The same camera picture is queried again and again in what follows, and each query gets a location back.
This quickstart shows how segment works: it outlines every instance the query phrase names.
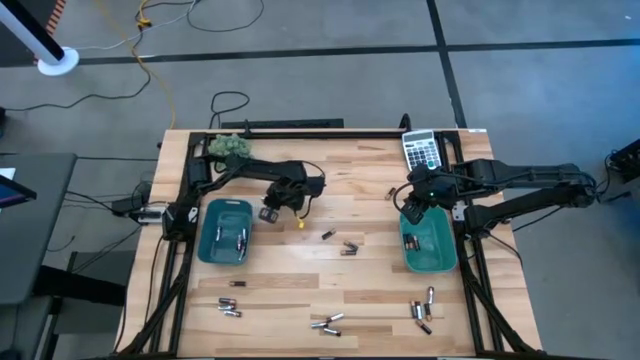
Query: teal plastic bin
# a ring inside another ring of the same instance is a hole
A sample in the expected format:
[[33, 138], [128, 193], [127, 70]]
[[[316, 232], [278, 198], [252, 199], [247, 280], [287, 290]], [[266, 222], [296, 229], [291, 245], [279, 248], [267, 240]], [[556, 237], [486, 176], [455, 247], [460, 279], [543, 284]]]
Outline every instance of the teal plastic bin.
[[[202, 224], [198, 259], [206, 263], [242, 265], [249, 257], [253, 211], [251, 204], [243, 200], [217, 199], [207, 206]], [[216, 241], [218, 226], [222, 227], [220, 240]], [[238, 235], [247, 232], [247, 250], [242, 258], [236, 246]]]
[[[405, 249], [403, 234], [412, 234], [420, 242], [420, 251]], [[451, 226], [446, 212], [431, 208], [418, 225], [412, 225], [400, 215], [400, 244], [407, 267], [415, 273], [451, 271], [458, 263]]]

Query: yellow object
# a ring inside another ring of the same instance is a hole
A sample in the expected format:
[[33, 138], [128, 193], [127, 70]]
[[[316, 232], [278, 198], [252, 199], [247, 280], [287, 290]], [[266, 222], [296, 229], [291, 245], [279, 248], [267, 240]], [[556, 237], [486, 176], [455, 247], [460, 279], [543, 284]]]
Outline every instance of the yellow object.
[[[146, 3], [146, 1], [143, 1], [143, 3], [140, 5], [140, 8], [142, 8], [144, 3]], [[131, 54], [136, 58], [136, 60], [138, 61], [138, 64], [140, 64], [140, 67], [144, 71], [146, 71], [149, 74], [151, 74], [151, 76], [153, 76], [158, 81], [158, 84], [160, 84], [160, 87], [162, 88], [162, 90], [164, 91], [165, 95], [167, 96], [167, 102], [169, 103], [169, 109], [171, 110], [171, 123], [169, 124], [169, 129], [173, 129], [174, 126], [176, 125], [176, 107], [175, 107], [175, 105], [173, 103], [173, 95], [171, 94], [171, 90], [165, 84], [165, 82], [162, 80], [162, 78], [160, 78], [160, 76], [158, 76], [155, 72], [153, 72], [153, 70], [149, 69], [147, 67], [147, 65], [144, 64], [142, 59], [138, 56], [138, 53], [136, 52], [136, 49], [133, 47], [133, 45], [129, 41], [129, 38], [127, 37], [127, 34], [124, 32], [124, 30], [122, 30], [120, 25], [118, 25], [118, 23], [113, 19], [113, 17], [109, 13], [109, 11], [102, 4], [102, 1], [95, 0], [95, 4], [98, 7], [98, 10], [100, 10], [102, 15], [104, 16], [104, 18], [109, 22], [111, 27], [113, 27], [113, 29], [116, 30], [119, 33], [120, 37], [126, 41], [127, 46], [129, 46], [129, 49], [131, 50]]]
[[140, 17], [138, 18], [138, 28], [143, 29], [151, 26], [151, 19], [147, 19], [144, 17], [144, 6], [149, 2], [149, 0], [142, 0], [140, 2], [140, 7], [138, 7], [138, 13]]

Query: wooden tabletop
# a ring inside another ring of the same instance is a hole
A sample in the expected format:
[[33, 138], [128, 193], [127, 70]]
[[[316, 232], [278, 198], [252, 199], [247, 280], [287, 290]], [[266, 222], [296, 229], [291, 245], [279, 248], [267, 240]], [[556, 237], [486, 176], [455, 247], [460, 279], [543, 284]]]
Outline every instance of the wooden tabletop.
[[[174, 201], [182, 176], [189, 131], [167, 131], [152, 201]], [[460, 131], [465, 160], [492, 158], [486, 132]], [[276, 224], [254, 219], [249, 257], [243, 266], [202, 263], [191, 271], [179, 356], [436, 356], [473, 355], [462, 280], [458, 268], [445, 274], [409, 272], [398, 233], [399, 213], [384, 196], [406, 182], [408, 173], [400, 140], [252, 140], [252, 154], [270, 161], [306, 160], [326, 172], [323, 195], [313, 201], [304, 230], [282, 209]], [[310, 175], [317, 170], [309, 167]], [[267, 182], [232, 180], [202, 202], [216, 198], [245, 199], [260, 208]], [[502, 195], [477, 203], [492, 204]], [[321, 235], [335, 228], [326, 241]], [[515, 246], [509, 225], [493, 234]], [[145, 317], [151, 263], [160, 226], [140, 236], [128, 290], [126, 328], [120, 348], [140, 330]], [[357, 256], [340, 256], [343, 241], [360, 246]], [[540, 347], [527, 287], [517, 258], [493, 240], [484, 240], [495, 303], [531, 346]], [[155, 307], [168, 244], [160, 247], [154, 270], [151, 308]], [[182, 259], [178, 256], [177, 266]], [[246, 288], [229, 287], [243, 280]], [[436, 289], [433, 330], [416, 326], [410, 300], [425, 301], [428, 286]], [[237, 299], [242, 318], [217, 310], [219, 297]], [[486, 315], [478, 303], [483, 335], [491, 349]], [[310, 328], [312, 322], [344, 313], [335, 323], [342, 337]], [[173, 310], [165, 317], [161, 350], [168, 346]]]

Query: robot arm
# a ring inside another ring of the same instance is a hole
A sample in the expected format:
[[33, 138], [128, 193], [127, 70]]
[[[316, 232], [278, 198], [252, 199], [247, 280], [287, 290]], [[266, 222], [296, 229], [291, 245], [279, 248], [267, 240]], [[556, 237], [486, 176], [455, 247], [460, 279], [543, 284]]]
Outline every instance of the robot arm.
[[[223, 163], [225, 171], [212, 180], [211, 164]], [[197, 229], [198, 204], [204, 195], [218, 190], [235, 178], [249, 178], [271, 181], [265, 205], [259, 217], [274, 223], [278, 219], [277, 210], [282, 206], [294, 212], [302, 209], [306, 196], [319, 197], [325, 186], [323, 176], [310, 177], [302, 161], [270, 162], [243, 158], [236, 155], [204, 155], [187, 164], [189, 191], [183, 198], [167, 207], [163, 215], [163, 233], [166, 240], [184, 241], [192, 238]]]
[[508, 166], [479, 159], [453, 165], [450, 171], [416, 167], [404, 186], [413, 191], [400, 210], [417, 224], [429, 207], [452, 209], [458, 201], [487, 197], [508, 188], [541, 189], [495, 206], [472, 205], [464, 210], [469, 233], [490, 230], [500, 221], [549, 206], [587, 207], [596, 198], [595, 180], [573, 164]]

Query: white cable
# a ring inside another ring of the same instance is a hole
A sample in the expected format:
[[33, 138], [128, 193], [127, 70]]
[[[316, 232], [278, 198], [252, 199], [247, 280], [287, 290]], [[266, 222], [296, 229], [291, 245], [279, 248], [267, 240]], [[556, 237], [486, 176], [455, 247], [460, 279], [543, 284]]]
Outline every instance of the white cable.
[[147, 29], [145, 29], [143, 31], [139, 31], [138, 34], [128, 38], [127, 40], [122, 40], [117, 44], [114, 44], [114, 45], [111, 45], [111, 46], [105, 46], [105, 47], [101, 47], [101, 46], [74, 47], [74, 49], [76, 49], [76, 50], [111, 50], [111, 49], [115, 49], [117, 47], [120, 47], [120, 46], [124, 45], [127, 41], [136, 40], [137, 38], [139, 38], [142, 35], [142, 33], [146, 33], [146, 32], [151, 31], [153, 29], [161, 28], [161, 27], [163, 27], [165, 25], [171, 25], [171, 24], [173, 24], [175, 22], [178, 22], [178, 21], [182, 20], [187, 15], [189, 15], [189, 13], [193, 10], [193, 8], [196, 6], [196, 2], [197, 1], [198, 0], [193, 0], [191, 5], [189, 5], [189, 9], [187, 9], [187, 11], [184, 14], [180, 15], [179, 17], [177, 17], [177, 18], [175, 18], [175, 19], [173, 19], [171, 21], [167, 21], [165, 23], [159, 24], [159, 25], [153, 25], [152, 27], [147, 28]]

